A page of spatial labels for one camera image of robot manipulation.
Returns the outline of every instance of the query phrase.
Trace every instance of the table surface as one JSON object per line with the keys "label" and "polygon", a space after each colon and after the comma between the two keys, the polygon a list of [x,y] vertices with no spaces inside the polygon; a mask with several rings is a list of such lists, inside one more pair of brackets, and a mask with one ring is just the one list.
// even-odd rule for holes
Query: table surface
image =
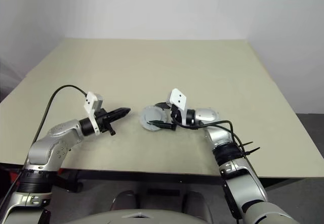
{"label": "table surface", "polygon": [[[150,132],[141,110],[173,88],[189,108],[211,107],[231,120],[260,177],[323,177],[324,159],[246,41],[65,39],[0,103],[0,162],[23,164],[54,90],[74,84],[101,94],[109,111],[130,107],[112,123],[115,136],[74,146],[65,168],[219,175],[203,130]],[[66,88],[55,98],[40,137],[86,116],[84,96]]]}

